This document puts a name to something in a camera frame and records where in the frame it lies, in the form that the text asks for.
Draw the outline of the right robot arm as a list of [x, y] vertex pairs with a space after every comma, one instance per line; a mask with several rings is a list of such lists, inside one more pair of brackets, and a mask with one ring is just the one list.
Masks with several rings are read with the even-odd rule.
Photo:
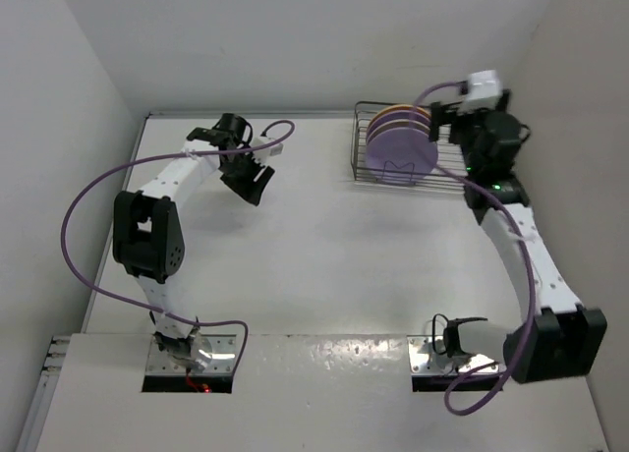
[[607, 320], [588, 309], [560, 275], [537, 230], [529, 196], [514, 171], [531, 130], [507, 110], [509, 91], [477, 105], [469, 99], [430, 105], [429, 139], [442, 126], [466, 167], [464, 198], [500, 256], [520, 305], [522, 324], [504, 329], [482, 316], [449, 319], [438, 353], [483, 354], [518, 383], [586, 376]]

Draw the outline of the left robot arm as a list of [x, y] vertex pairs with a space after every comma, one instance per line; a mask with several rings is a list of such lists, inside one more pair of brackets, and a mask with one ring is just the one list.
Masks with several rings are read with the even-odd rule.
[[255, 137], [243, 117], [225, 113], [213, 127], [193, 129], [181, 156], [150, 182], [115, 197], [113, 257], [152, 307], [158, 348], [181, 366], [206, 365], [211, 348], [174, 281], [186, 253], [179, 211], [214, 174], [245, 202], [258, 205], [274, 174], [267, 160], [282, 150], [267, 135]]

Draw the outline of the orange plate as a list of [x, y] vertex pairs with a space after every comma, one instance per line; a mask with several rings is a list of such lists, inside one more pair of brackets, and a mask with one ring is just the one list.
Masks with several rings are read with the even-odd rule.
[[423, 107], [413, 104], [395, 104], [380, 110], [372, 119], [371, 124], [376, 121], [387, 120], [413, 120], [430, 124], [430, 112]]

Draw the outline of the cream plate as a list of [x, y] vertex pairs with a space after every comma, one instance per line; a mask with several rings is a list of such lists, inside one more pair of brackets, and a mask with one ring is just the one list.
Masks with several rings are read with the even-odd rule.
[[409, 120], [394, 120], [380, 126], [371, 129], [366, 134], [366, 142], [370, 142], [373, 139], [377, 138], [382, 133], [391, 131], [391, 130], [401, 130], [401, 129], [415, 129], [419, 130], [426, 135], [429, 134], [429, 125], [418, 121], [409, 121]]

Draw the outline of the purple plate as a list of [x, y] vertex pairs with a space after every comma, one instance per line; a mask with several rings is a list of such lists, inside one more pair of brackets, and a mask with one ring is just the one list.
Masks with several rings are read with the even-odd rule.
[[419, 129], [390, 129], [366, 146], [365, 167], [385, 184], [413, 185], [427, 177], [437, 163], [436, 143]]
[[368, 127], [367, 127], [367, 132], [368, 132], [368, 131], [370, 131], [370, 130], [371, 130], [371, 129], [373, 129], [373, 128], [376, 128], [376, 127], [380, 126], [381, 124], [384, 124], [384, 123], [387, 123], [387, 122], [390, 122], [390, 121], [394, 121], [394, 120], [387, 120], [387, 121], [382, 120], [382, 121], [376, 121], [374, 124], [371, 124], [371, 122], [370, 122], [370, 123], [368, 124]]

